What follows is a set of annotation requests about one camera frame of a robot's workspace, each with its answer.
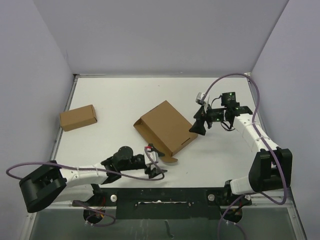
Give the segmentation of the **brown cardboard box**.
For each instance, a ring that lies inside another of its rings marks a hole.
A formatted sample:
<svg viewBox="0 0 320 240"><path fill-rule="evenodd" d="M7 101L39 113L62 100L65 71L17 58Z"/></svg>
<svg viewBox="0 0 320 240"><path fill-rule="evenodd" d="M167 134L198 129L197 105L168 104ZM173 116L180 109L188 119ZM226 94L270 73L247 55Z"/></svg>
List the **brown cardboard box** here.
<svg viewBox="0 0 320 240"><path fill-rule="evenodd" d="M160 159L168 164L176 163L174 155L198 137L189 132L192 124L166 100L142 115L133 127L164 154Z"/></svg>

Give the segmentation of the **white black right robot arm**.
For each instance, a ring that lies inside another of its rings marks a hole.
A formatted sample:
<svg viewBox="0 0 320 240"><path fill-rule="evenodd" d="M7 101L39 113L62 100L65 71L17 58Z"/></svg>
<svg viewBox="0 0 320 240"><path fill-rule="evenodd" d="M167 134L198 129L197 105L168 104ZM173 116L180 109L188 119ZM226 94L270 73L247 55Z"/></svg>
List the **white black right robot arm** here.
<svg viewBox="0 0 320 240"><path fill-rule="evenodd" d="M255 153L248 175L230 180L229 188L222 192L223 200L232 205L244 194L287 190L291 185L292 152L272 141L254 120L251 109L236 101L235 92L223 93L219 99L221 107L212 108L209 96L198 93L195 101L200 108L193 116L195 123L189 132L204 136L214 122L222 126L229 123L228 130L237 130Z"/></svg>

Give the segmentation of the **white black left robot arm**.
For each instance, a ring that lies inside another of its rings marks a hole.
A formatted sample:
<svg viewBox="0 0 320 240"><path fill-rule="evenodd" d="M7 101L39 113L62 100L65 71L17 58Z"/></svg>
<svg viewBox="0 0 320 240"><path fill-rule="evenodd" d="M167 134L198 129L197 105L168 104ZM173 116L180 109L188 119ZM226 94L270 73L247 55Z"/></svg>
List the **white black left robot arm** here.
<svg viewBox="0 0 320 240"><path fill-rule="evenodd" d="M66 166L55 160L40 166L19 181L27 212L36 213L51 205L67 188L82 185L110 184L125 171L144 170L147 180L156 181L166 170L158 166L165 154L150 143L143 154L135 155L132 148L122 146L113 156L91 166Z"/></svg>

